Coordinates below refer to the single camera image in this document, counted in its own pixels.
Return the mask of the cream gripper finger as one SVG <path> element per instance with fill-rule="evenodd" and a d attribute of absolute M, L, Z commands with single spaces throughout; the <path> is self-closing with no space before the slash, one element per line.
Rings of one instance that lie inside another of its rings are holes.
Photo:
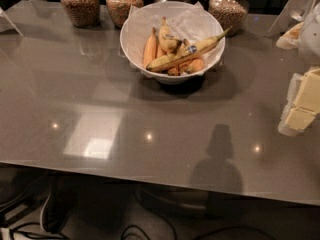
<path fill-rule="evenodd" d="M 276 46 L 281 49 L 295 49 L 299 47 L 299 36 L 303 23 L 300 22 L 285 32 L 276 42 Z"/>
<path fill-rule="evenodd" d="M 311 67 L 304 75 L 295 73 L 290 81 L 278 131 L 297 136 L 320 114 L 320 67 Z"/>

